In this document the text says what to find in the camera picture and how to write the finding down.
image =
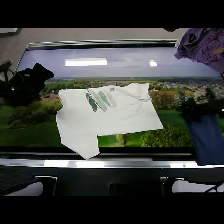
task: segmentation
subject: gray floor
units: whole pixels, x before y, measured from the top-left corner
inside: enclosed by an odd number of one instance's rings
[[[62,40],[176,39],[184,28],[169,33],[162,28],[22,28],[15,36],[0,37],[0,60],[10,57],[19,62],[27,44]]]

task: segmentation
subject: printed design on shirt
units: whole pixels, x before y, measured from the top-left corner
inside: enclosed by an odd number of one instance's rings
[[[107,107],[115,108],[117,106],[112,95],[107,91],[99,91],[96,94],[93,90],[87,89],[88,93],[85,93],[86,99],[88,100],[92,110],[97,112],[98,107],[103,111],[107,111]]]

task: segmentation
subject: cloudy sky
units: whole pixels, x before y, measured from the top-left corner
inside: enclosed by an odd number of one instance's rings
[[[208,66],[189,59],[177,60],[176,48],[93,48],[26,51],[18,70],[35,63],[51,70],[55,77],[220,77]],[[106,58],[107,65],[65,66],[66,59]],[[156,67],[150,67],[154,60]]]

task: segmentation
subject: green field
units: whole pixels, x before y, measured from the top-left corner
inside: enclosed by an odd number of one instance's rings
[[[0,146],[62,146],[56,125],[55,115],[43,123],[31,125],[26,128],[8,128],[8,117],[13,113],[13,109],[8,106],[0,108]],[[186,127],[180,113],[174,110],[157,111],[163,125],[169,123],[177,127]],[[224,130],[224,119],[218,118],[222,130]],[[129,134],[126,147],[141,146],[141,136],[145,133]],[[122,146],[115,135],[98,137],[99,146],[116,147]]]

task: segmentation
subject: white t-shirt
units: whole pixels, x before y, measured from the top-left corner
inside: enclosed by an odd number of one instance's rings
[[[97,135],[162,129],[148,88],[148,83],[132,83],[125,87],[60,90],[63,108],[56,120],[62,144],[90,158],[99,153]]]

